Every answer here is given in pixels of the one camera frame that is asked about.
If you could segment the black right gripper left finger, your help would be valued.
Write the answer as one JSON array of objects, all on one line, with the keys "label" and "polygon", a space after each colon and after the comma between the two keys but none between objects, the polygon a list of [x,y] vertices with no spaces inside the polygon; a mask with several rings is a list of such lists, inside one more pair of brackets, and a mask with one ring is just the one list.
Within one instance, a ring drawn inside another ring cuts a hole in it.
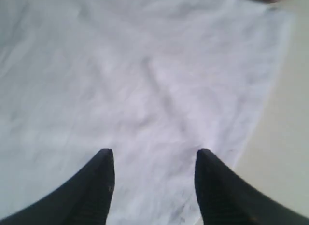
[{"label": "black right gripper left finger", "polygon": [[104,225],[114,191],[111,149],[101,149],[74,176],[2,225]]}]

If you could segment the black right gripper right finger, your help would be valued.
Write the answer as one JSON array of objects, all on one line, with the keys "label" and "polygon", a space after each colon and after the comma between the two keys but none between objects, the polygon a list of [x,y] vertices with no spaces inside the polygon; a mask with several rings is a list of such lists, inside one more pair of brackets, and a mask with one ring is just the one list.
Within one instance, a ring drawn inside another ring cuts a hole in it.
[{"label": "black right gripper right finger", "polygon": [[200,149],[195,191],[205,225],[307,225],[309,220],[249,185],[211,150]]}]

